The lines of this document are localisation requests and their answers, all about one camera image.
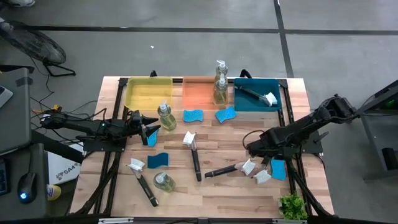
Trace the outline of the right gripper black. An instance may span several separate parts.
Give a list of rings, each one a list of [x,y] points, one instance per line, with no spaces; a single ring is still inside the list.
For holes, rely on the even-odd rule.
[[[259,140],[247,144],[247,151],[252,157],[264,157],[263,165],[268,165],[268,156],[281,153],[288,147],[291,132],[288,129],[269,129],[259,135]]]

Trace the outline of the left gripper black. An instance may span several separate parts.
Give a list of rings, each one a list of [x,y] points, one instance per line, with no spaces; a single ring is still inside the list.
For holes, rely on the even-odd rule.
[[[143,145],[148,145],[147,137],[150,137],[161,128],[161,125],[145,126],[144,124],[152,124],[157,122],[158,118],[141,116],[139,111],[129,111],[127,113],[127,134],[129,137],[133,135],[140,135]]]

